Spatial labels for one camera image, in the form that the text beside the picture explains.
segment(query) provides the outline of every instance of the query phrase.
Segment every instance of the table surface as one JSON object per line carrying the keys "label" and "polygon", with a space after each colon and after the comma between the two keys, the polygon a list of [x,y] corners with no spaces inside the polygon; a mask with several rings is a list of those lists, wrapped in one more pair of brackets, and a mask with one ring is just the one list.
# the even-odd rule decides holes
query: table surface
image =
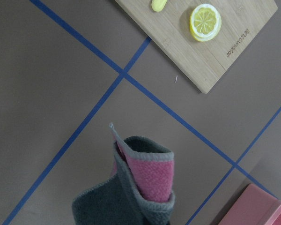
{"label": "table surface", "polygon": [[276,4],[202,94],[114,1],[0,0],[0,224],[74,224],[112,170],[110,122],[175,153],[173,225],[218,224],[249,183],[281,199]]}

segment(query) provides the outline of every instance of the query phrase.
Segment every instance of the blue tape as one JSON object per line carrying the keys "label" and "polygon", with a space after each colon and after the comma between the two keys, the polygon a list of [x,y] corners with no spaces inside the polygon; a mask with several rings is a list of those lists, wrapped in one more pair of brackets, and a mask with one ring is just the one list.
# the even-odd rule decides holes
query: blue tape
{"label": "blue tape", "polygon": [[141,54],[145,51],[147,46],[150,44],[151,38],[147,37],[145,41],[142,43],[142,45],[139,47],[137,52],[134,54],[134,56],[131,58],[131,60],[128,62],[128,64],[124,68],[124,72],[128,73],[128,71],[132,68],[132,66],[135,64],[137,59],[141,56]]}
{"label": "blue tape", "polygon": [[45,177],[48,175],[48,173],[51,171],[51,169],[56,165],[56,163],[64,155],[66,150],[71,146],[71,144],[75,141],[75,139],[78,137],[78,135],[82,132],[82,130],[91,121],[91,119],[94,117],[94,115],[97,113],[97,111],[101,108],[101,106],[104,104],[104,102],[107,100],[107,98],[112,94],[112,92],[115,90],[115,88],[120,84],[120,82],[123,80],[123,78],[124,78],[123,74],[120,74],[116,78],[116,80],[112,83],[112,85],[109,87],[109,89],[104,93],[104,95],[101,97],[101,99],[95,105],[95,107],[90,111],[90,113],[87,115],[87,117],[83,120],[83,122],[79,125],[79,127],[74,131],[74,133],[71,135],[71,137],[68,139],[68,141],[62,146],[62,148],[59,150],[59,152],[56,154],[56,156],[52,159],[52,161],[49,163],[49,165],[44,169],[44,171],[41,173],[41,175],[37,178],[37,180],[29,188],[29,190],[26,192],[26,194],[23,196],[23,198],[19,201],[19,203],[16,205],[16,207],[13,209],[13,211],[9,214],[9,216],[6,218],[6,220],[3,222],[2,225],[8,225],[13,220],[13,218],[20,211],[20,209],[27,202],[27,200],[30,198],[30,196],[34,193],[34,191],[37,189],[37,187],[41,184],[41,182],[45,179]]}
{"label": "blue tape", "polygon": [[92,43],[90,43],[85,37],[78,33],[74,28],[67,24],[62,18],[55,14],[51,9],[49,9],[44,3],[39,0],[30,0],[36,7],[43,11],[47,16],[53,19],[58,25],[65,29],[69,34],[76,38],[81,44],[86,46],[91,50],[96,56],[106,62],[111,68],[113,68],[118,73],[122,72],[122,68],[119,67],[115,62],[108,58],[104,53],[102,53],[98,48],[96,48]]}
{"label": "blue tape", "polygon": [[281,107],[277,110],[277,112],[272,116],[272,118],[269,120],[269,122],[263,127],[263,129],[259,132],[259,134],[255,137],[255,139],[252,141],[252,143],[248,146],[248,148],[243,152],[243,154],[239,157],[239,159],[236,161],[236,164],[238,164],[245,155],[249,152],[249,150],[253,147],[255,142],[261,137],[261,135],[265,132],[265,130],[271,125],[271,123],[274,121],[274,119],[279,115],[281,112]]}
{"label": "blue tape", "polygon": [[259,183],[254,177],[252,177],[247,171],[245,171],[242,167],[239,165],[236,166],[236,169],[241,172],[243,175],[245,175],[248,179],[250,179],[254,184],[256,184],[259,188],[262,190],[268,192],[270,195],[274,196],[277,198],[272,192],[270,192],[268,189],[266,189],[265,186],[263,186],[261,183]]}
{"label": "blue tape", "polygon": [[233,171],[234,166],[229,169],[229,171],[225,174],[225,176],[220,180],[220,182],[215,186],[215,188],[212,190],[212,192],[208,195],[208,197],[204,200],[204,202],[198,207],[198,209],[195,211],[195,213],[192,215],[192,217],[186,222],[185,225],[189,225],[192,220],[197,216],[197,214],[201,211],[201,209],[205,206],[205,204],[209,201],[209,199],[214,195],[214,193],[219,189],[219,187],[222,185],[222,183],[227,179],[227,177],[230,175],[230,173]]}
{"label": "blue tape", "polygon": [[259,183],[255,178],[253,178],[248,172],[246,172],[243,168],[241,168],[238,163],[241,159],[246,155],[246,153],[251,149],[254,143],[260,138],[260,136],[264,133],[264,131],[269,127],[269,125],[273,122],[273,120],[277,117],[277,115],[281,112],[281,107],[275,113],[275,115],[269,120],[269,122],[265,125],[265,127],[261,130],[258,136],[253,140],[250,146],[246,149],[246,151],[241,155],[241,157],[234,162],[231,158],[229,158],[225,153],[223,153],[219,148],[217,148],[214,144],[212,144],[207,138],[205,138],[200,132],[198,132],[195,128],[193,128],[190,124],[188,124],[184,119],[182,119],[178,114],[172,111],[165,103],[159,100],[156,96],[154,96],[149,90],[147,90],[144,86],[138,83],[133,77],[129,74],[125,75],[125,79],[128,80],[134,87],[140,90],[143,94],[145,94],[149,99],[155,102],[158,106],[160,106],[163,110],[165,110],[169,115],[175,118],[180,124],[182,124],[185,128],[191,131],[194,135],[196,135],[201,141],[207,144],[210,148],[212,148],[216,153],[222,156],[226,161],[228,161],[232,167],[230,170],[224,175],[224,177],[220,180],[220,182],[216,185],[213,191],[209,194],[209,196],[204,200],[204,202],[199,206],[199,208],[195,211],[192,217],[187,221],[186,225],[190,224],[193,219],[197,216],[197,214],[201,211],[201,209],[205,206],[205,204],[209,201],[209,199],[214,195],[217,189],[222,185],[222,183],[226,180],[226,178],[231,174],[234,168],[240,171],[244,176],[250,179],[253,183],[255,183],[258,187],[268,192],[272,196],[275,195],[266,189],[261,183]]}
{"label": "blue tape", "polygon": [[223,157],[227,162],[229,162],[231,165],[235,165],[235,162],[231,158],[229,158],[224,152],[222,152],[219,148],[217,148],[214,144],[212,144],[199,131],[197,131],[190,124],[188,124],[184,119],[182,119],[177,113],[175,113],[173,110],[171,110],[165,103],[163,103],[156,96],[154,96],[144,86],[142,86],[140,83],[138,83],[133,77],[131,77],[129,74],[126,74],[125,79],[128,80],[134,87],[136,87],[138,90],[140,90],[143,94],[145,94],[149,99],[151,99],[153,102],[155,102],[157,105],[159,105],[163,110],[165,110],[168,114],[170,114],[174,119],[176,119],[185,128],[187,128],[194,135],[196,135],[201,141],[203,141],[210,148],[212,148],[216,153],[218,153],[221,157]]}

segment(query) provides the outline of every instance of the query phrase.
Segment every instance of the wooden cutting board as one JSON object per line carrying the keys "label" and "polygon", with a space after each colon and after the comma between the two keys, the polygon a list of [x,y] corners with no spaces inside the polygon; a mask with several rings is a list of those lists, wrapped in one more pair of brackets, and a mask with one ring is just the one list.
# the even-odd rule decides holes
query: wooden cutting board
{"label": "wooden cutting board", "polygon": [[[116,0],[182,72],[208,93],[261,28],[276,12],[274,0],[168,0],[163,11],[151,0]],[[193,9],[202,3],[215,6],[222,17],[219,34],[198,42],[189,32]]]}

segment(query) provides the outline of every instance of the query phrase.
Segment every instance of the yellow toy food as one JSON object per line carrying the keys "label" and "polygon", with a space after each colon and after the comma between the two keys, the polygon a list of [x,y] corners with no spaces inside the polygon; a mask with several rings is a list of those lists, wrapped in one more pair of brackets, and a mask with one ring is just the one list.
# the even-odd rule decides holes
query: yellow toy food
{"label": "yellow toy food", "polygon": [[163,10],[167,0],[152,0],[151,6],[155,12],[160,12]]}
{"label": "yellow toy food", "polygon": [[220,31],[222,19],[216,8],[210,4],[197,6],[190,17],[190,31],[197,41],[209,41]]}

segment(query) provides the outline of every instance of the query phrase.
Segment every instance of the pink plastic bin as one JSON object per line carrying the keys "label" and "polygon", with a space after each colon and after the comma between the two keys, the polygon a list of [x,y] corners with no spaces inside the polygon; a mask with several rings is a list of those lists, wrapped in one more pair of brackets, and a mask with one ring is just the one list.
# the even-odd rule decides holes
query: pink plastic bin
{"label": "pink plastic bin", "polygon": [[281,201],[250,184],[219,225],[281,225]]}

